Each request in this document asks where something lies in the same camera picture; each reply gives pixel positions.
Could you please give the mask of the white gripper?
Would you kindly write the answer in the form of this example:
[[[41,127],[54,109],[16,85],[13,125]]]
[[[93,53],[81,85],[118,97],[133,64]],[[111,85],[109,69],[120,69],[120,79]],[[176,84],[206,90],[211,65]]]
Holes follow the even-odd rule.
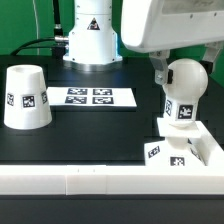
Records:
[[[129,50],[151,52],[159,85],[172,83],[170,49],[206,44],[201,63],[212,74],[224,49],[224,0],[123,0],[121,38]]]

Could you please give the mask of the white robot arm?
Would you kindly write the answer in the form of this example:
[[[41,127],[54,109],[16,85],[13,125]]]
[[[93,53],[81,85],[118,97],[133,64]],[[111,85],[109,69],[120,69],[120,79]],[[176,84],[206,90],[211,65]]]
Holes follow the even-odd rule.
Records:
[[[104,70],[122,61],[119,42],[149,55],[160,85],[168,82],[172,49],[204,44],[202,65],[212,73],[224,49],[224,0],[123,0],[120,34],[112,28],[112,0],[75,0],[66,64]]]

